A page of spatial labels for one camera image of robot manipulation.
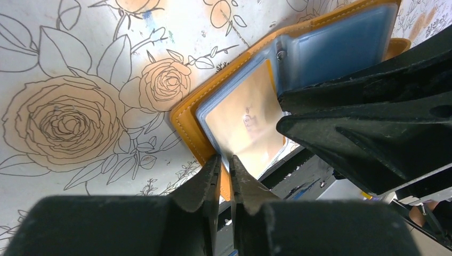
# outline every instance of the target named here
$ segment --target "yellow object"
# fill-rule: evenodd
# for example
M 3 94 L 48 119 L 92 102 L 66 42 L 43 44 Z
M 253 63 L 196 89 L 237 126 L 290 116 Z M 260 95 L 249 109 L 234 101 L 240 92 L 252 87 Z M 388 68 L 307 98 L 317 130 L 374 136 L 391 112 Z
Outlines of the yellow object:
M 232 61 L 231 64 L 227 65 L 220 72 L 208 79 L 203 85 L 196 88 L 177 106 L 175 106 L 170 113 L 171 123 L 174 125 L 183 141 L 190 148 L 195 158 L 198 159 L 198 162 L 201 165 L 204 165 L 206 161 L 216 153 L 216 151 L 199 125 L 195 112 L 201 102 L 209 97 L 216 89 L 220 88 L 226 79 L 246 64 L 251 57 L 258 53 L 259 50 L 268 46 L 276 37 L 280 35 L 299 37 L 313 30 L 330 25 L 331 23 L 343 20 L 362 10 L 365 10 L 366 8 L 388 3 L 400 6 L 400 2 L 401 0 L 359 0 L 331 13 L 302 23 L 281 28 L 269 34 L 250 47 L 246 52 L 242 53 L 238 58 Z M 393 56 L 408 50 L 409 47 L 410 42 L 406 39 L 392 39 L 389 43 L 385 59 L 392 58 Z M 224 166 L 221 172 L 220 192 L 224 199 L 230 200 L 230 177 Z

